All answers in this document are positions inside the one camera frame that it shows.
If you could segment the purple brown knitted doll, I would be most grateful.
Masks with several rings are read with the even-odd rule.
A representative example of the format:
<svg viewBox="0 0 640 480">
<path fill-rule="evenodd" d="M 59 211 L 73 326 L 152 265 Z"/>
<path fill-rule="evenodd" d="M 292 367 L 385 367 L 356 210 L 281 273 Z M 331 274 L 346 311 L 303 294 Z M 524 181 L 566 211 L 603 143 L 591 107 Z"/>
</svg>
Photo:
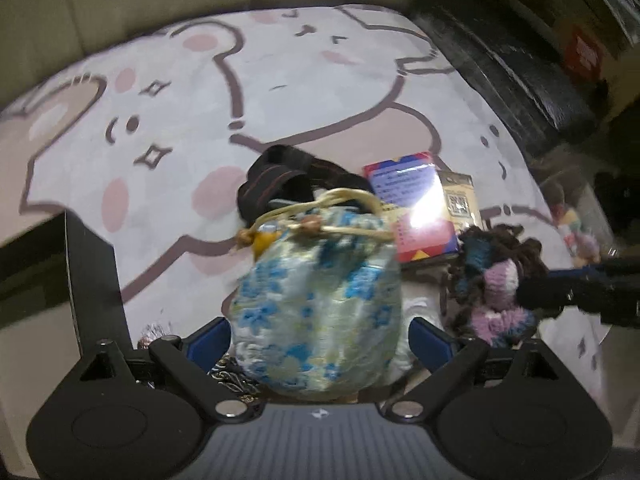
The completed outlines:
<svg viewBox="0 0 640 480">
<path fill-rule="evenodd" d="M 522 226 L 471 226 L 459 235 L 459 252 L 447 282 L 447 325 L 457 336 L 477 337 L 492 348 L 513 348 L 533 336 L 539 315 L 516 300 L 526 278 L 548 274 L 539 240 L 521 240 Z"/>
</svg>

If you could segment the blue floral drawstring pouch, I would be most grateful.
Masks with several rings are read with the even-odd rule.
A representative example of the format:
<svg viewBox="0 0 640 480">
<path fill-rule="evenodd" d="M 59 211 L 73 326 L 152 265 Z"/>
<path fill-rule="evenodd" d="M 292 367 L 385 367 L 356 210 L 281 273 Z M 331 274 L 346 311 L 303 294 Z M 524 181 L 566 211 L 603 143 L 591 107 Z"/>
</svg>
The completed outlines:
<svg viewBox="0 0 640 480">
<path fill-rule="evenodd" d="M 395 235 L 375 195 L 334 188 L 266 212 L 236 240 L 254 252 L 228 315 L 247 377 L 281 396 L 333 400 L 405 374 Z"/>
</svg>

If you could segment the red blue card box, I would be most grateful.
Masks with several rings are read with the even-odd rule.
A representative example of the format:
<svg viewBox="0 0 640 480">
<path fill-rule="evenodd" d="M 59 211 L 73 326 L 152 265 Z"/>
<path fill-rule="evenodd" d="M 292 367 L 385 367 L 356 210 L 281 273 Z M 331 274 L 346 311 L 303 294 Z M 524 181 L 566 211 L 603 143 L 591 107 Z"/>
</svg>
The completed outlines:
<svg viewBox="0 0 640 480">
<path fill-rule="evenodd" d="M 459 244 L 442 182 L 430 153 L 419 152 L 363 167 L 396 237 L 403 266 L 453 256 Z"/>
</svg>

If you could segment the black storage box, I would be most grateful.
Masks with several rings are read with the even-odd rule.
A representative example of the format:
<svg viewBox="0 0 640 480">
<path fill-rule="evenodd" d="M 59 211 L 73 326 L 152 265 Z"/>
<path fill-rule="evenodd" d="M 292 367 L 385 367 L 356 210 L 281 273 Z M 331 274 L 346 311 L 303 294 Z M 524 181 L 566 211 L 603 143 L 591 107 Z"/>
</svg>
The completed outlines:
<svg viewBox="0 0 640 480">
<path fill-rule="evenodd" d="M 70 306 L 81 353 L 99 340 L 116 342 L 129 352 L 131 343 L 111 244 L 65 211 L 65 257 Z"/>
</svg>

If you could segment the gold card box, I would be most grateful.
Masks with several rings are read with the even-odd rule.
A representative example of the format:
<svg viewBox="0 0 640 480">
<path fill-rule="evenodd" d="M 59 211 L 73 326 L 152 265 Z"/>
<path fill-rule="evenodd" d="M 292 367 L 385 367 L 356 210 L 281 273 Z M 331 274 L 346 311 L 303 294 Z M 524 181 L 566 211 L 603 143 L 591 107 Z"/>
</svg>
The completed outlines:
<svg viewBox="0 0 640 480">
<path fill-rule="evenodd" d="M 460 234 L 471 226 L 484 230 L 472 177 L 445 170 L 439 170 L 438 176 L 449 218 L 456 232 Z"/>
</svg>

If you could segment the bear pattern bed sheet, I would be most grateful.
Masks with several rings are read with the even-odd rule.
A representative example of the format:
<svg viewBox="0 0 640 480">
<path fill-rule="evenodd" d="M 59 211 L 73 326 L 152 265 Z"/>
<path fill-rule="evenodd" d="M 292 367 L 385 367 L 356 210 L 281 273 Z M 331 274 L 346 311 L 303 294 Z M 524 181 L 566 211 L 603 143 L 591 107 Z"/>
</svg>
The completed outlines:
<svg viewBox="0 0 640 480">
<path fill-rule="evenodd" d="M 570 265 L 506 123 L 451 54 L 368 6 L 209 16 L 66 68 L 1 114 L 1 237 L 67 210 L 115 251 L 130 336 L 190 333 L 227 312 L 252 265 L 236 193 L 267 148 L 311 157 L 321 182 L 431 154 L 468 174 L 483 218 Z"/>
</svg>

